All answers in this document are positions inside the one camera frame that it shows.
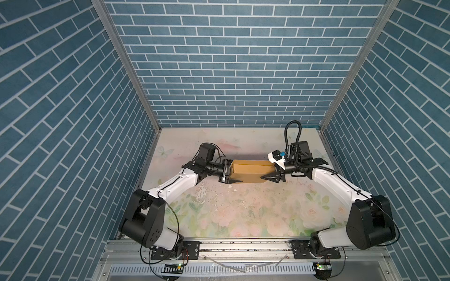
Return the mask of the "brown cardboard paper box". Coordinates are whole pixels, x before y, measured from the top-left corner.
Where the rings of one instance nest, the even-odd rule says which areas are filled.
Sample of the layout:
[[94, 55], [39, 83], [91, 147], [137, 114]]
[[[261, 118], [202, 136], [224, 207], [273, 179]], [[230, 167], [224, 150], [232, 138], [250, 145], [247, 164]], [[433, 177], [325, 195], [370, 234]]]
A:
[[263, 176], [275, 172], [275, 165], [268, 160], [233, 160], [230, 180], [238, 183], [263, 183]]

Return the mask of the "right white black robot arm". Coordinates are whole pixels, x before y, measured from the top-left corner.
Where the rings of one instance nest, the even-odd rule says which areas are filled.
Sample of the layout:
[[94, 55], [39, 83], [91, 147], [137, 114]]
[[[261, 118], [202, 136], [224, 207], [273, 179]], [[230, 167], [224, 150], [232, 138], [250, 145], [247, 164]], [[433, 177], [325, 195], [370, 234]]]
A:
[[268, 160], [275, 171], [262, 176], [263, 180], [279, 183], [286, 181], [288, 175], [307, 177], [326, 188], [349, 210], [345, 226], [311, 234], [312, 254], [320, 256], [325, 250], [338, 247], [386, 247], [400, 239], [389, 200], [364, 191], [333, 170], [327, 161], [313, 157], [306, 141], [290, 144], [285, 151], [270, 152]]

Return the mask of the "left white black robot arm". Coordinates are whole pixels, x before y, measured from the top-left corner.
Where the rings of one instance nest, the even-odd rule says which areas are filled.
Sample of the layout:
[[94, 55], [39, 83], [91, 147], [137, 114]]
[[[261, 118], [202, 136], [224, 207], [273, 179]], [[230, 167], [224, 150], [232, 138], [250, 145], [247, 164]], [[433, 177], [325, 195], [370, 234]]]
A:
[[202, 143], [192, 160], [174, 177], [149, 191], [138, 189], [132, 193], [119, 232], [145, 248], [158, 247], [179, 255], [184, 237], [179, 233], [179, 221], [176, 231], [165, 227], [166, 209], [175, 214], [170, 203], [209, 176], [217, 176], [220, 183], [237, 183], [230, 178], [232, 163], [217, 145]]

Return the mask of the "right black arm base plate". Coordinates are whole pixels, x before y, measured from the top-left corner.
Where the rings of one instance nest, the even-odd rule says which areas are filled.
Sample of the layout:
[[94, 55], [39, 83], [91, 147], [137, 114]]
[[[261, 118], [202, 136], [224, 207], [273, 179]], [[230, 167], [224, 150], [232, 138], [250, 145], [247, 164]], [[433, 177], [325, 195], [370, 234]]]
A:
[[340, 259], [341, 253], [337, 248], [324, 248], [316, 240], [290, 240], [295, 259]]

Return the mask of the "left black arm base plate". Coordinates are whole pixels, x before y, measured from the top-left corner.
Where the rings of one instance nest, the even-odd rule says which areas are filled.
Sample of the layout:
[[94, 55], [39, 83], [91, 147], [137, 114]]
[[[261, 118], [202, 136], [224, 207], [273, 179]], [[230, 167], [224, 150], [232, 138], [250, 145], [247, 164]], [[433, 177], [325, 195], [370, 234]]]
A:
[[181, 260], [184, 255], [185, 259], [198, 260], [200, 252], [200, 241], [184, 241], [178, 242], [174, 249], [168, 250], [163, 247], [153, 247], [151, 259], [153, 261], [159, 260]]

